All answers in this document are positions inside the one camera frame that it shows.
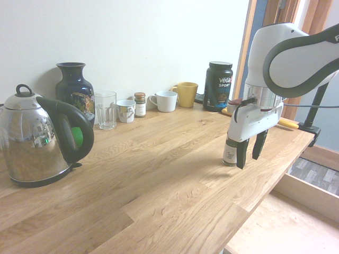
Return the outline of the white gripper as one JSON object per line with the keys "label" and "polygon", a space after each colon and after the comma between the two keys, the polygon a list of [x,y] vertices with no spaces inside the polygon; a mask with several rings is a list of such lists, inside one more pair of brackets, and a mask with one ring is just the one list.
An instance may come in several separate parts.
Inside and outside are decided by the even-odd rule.
{"label": "white gripper", "polygon": [[243,169],[246,162],[246,152],[249,144],[249,138],[256,136],[253,148],[252,158],[257,160],[263,149],[268,129],[277,125],[283,110],[281,102],[271,111],[262,112],[255,105],[246,105],[240,107],[237,111],[237,122],[235,121],[235,112],[231,117],[228,130],[228,137],[237,141],[237,167]]}

